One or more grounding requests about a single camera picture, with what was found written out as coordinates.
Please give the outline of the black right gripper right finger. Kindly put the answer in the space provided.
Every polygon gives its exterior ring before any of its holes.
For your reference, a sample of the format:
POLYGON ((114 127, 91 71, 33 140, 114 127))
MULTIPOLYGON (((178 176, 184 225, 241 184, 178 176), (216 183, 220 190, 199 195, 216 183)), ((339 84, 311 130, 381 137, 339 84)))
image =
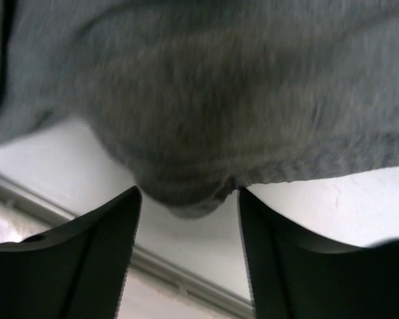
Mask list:
POLYGON ((256 318, 399 318, 399 239, 356 247, 238 195, 256 318))

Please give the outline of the aluminium table frame rail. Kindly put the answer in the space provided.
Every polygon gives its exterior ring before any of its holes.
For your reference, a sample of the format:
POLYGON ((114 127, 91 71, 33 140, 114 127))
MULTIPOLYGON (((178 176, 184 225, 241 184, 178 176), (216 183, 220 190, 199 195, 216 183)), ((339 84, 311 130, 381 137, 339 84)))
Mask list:
POLYGON ((0 243, 0 318, 115 318, 130 263, 174 282, 194 300, 251 318, 248 301, 134 252, 141 202, 132 187, 73 217, 0 176, 0 203, 53 226, 20 243, 0 243))

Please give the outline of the grey shorts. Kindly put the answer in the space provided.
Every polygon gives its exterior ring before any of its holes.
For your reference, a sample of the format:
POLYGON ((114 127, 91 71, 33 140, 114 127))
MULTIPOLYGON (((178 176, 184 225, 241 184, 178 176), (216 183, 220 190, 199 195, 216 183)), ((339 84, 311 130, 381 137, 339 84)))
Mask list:
POLYGON ((399 166, 399 1, 0 1, 0 145, 86 122, 197 219, 399 166))

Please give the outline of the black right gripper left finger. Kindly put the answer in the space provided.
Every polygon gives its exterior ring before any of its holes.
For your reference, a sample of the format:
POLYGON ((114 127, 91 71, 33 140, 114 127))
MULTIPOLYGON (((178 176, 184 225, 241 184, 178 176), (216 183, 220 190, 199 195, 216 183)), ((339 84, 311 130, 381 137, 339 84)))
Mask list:
POLYGON ((0 318, 116 318, 141 203, 132 187, 54 229, 0 243, 0 318))

